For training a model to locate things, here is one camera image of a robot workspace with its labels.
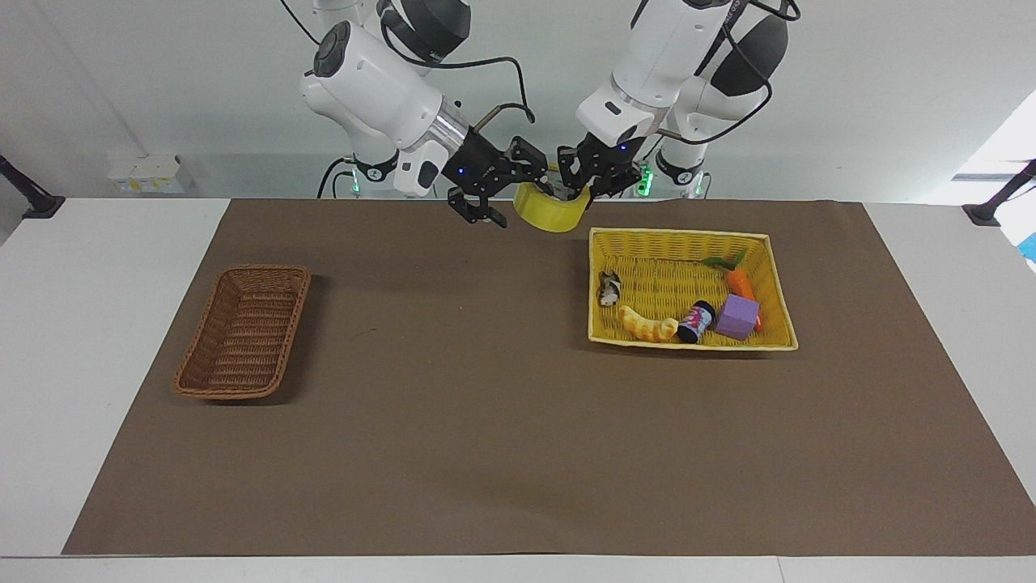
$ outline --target orange carrot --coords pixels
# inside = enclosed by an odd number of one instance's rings
[[[726,284],[730,286],[735,296],[741,296],[746,300],[755,302],[755,293],[752,291],[752,283],[748,280],[745,269],[738,267],[726,272]],[[762,315],[755,318],[755,331],[762,332]]]

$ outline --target green light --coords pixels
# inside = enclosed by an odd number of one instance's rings
[[[655,172],[646,165],[640,167],[640,183],[637,184],[637,196],[651,196],[651,184],[655,181]]]

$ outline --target white wall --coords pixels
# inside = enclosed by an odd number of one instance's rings
[[[711,152],[714,196],[920,199],[1036,88],[1031,0],[800,1],[774,101]],[[289,3],[311,22],[309,0]],[[635,0],[471,4],[455,58],[519,57],[540,115],[529,127],[505,113],[488,136],[577,141],[573,112],[622,51]],[[349,150],[297,95],[313,46],[276,0],[6,0],[0,54],[0,151],[55,192],[106,194],[105,154],[133,151],[133,136],[180,154],[206,196],[312,196]],[[68,75],[77,62],[85,79]],[[517,96],[507,66],[429,79],[471,119]]]

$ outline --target white table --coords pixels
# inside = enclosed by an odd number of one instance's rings
[[[54,558],[226,207],[70,199],[0,246],[0,556],[24,557],[0,581],[1036,581],[1036,557]],[[867,209],[1036,499],[1036,273],[959,208]]]

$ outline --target toy carrot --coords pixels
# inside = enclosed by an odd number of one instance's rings
[[[745,259],[745,251],[738,253],[733,261],[726,261],[720,257],[709,257],[704,262],[707,265],[711,266],[721,266],[727,269],[726,271],[726,284],[730,286],[730,290],[733,291],[735,296],[741,296],[746,300],[751,300],[757,302],[755,299],[755,291],[752,290],[752,282],[748,279],[748,273],[745,269],[741,268],[741,261]],[[755,318],[755,331],[762,332],[762,315]]]

